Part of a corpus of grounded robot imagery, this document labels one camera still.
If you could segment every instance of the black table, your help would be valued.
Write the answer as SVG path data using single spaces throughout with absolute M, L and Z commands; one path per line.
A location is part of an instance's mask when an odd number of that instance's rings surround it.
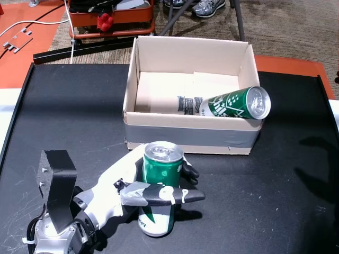
M 27 253 L 21 238 L 42 209 L 42 150 L 66 149 L 84 189 L 128 152 L 127 72 L 127 65 L 32 67 L 3 154 L 0 253 Z M 135 220 L 113 235 L 104 228 L 102 253 L 335 253 L 339 148 L 324 91 L 313 77 L 261 72 L 260 82 L 272 110 L 252 153 L 188 155 L 206 200 L 183 205 L 164 238 L 144 235 Z

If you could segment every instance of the soda can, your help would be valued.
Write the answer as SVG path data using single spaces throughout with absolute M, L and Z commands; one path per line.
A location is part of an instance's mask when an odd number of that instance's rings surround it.
M 148 144 L 144 152 L 142 181 L 179 187 L 184 152 L 176 144 L 156 141 Z M 145 206 L 139 209 L 138 224 L 151 237 L 161 237 L 173 228 L 174 206 Z
M 264 119 L 270 109 L 271 100 L 266 90 L 260 86 L 252 86 L 204 100 L 199 114 Z

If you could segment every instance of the person's foot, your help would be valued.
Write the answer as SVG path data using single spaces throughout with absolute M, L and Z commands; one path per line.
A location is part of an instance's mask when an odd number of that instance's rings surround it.
M 192 11 L 198 17 L 212 17 L 216 13 L 217 9 L 224 5 L 225 0 L 201 0 L 199 4 L 192 8 Z
M 166 7 L 170 7 L 171 5 L 171 0 L 163 0 L 164 5 Z M 173 9 L 180 9 L 185 3 L 187 2 L 187 0 L 173 0 Z

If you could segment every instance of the orange floor mat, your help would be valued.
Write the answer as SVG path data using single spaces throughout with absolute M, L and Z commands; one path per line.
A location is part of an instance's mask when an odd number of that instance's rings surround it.
M 0 33 L 10 25 L 23 20 L 35 20 L 49 10 L 61 5 L 61 0 L 40 1 L 36 7 L 29 7 L 28 1 L 22 4 L 2 5 L 4 14 L 0 16 Z M 64 14 L 65 8 L 61 7 L 39 21 L 58 22 Z M 28 24 L 19 24 L 2 37 L 0 37 L 0 55 L 3 52 L 3 44 L 14 37 Z M 18 53 L 6 52 L 0 59 L 0 88 L 21 88 L 33 61 L 33 54 L 47 51 L 51 46 L 58 25 L 33 24 L 28 30 L 32 31 L 33 40 L 24 46 Z
M 320 62 L 283 57 L 255 56 L 258 71 L 277 72 L 309 77 L 321 76 L 327 97 L 335 99 L 324 66 Z

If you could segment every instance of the can lid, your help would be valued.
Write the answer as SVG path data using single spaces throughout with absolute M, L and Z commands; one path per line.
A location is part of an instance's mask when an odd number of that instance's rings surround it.
M 145 156 L 164 163 L 176 162 L 184 156 L 184 151 L 178 145 L 167 141 L 156 141 L 145 147 Z
M 254 119 L 264 119 L 271 110 L 269 94 L 260 86 L 253 86 L 248 90 L 246 104 L 250 115 Z

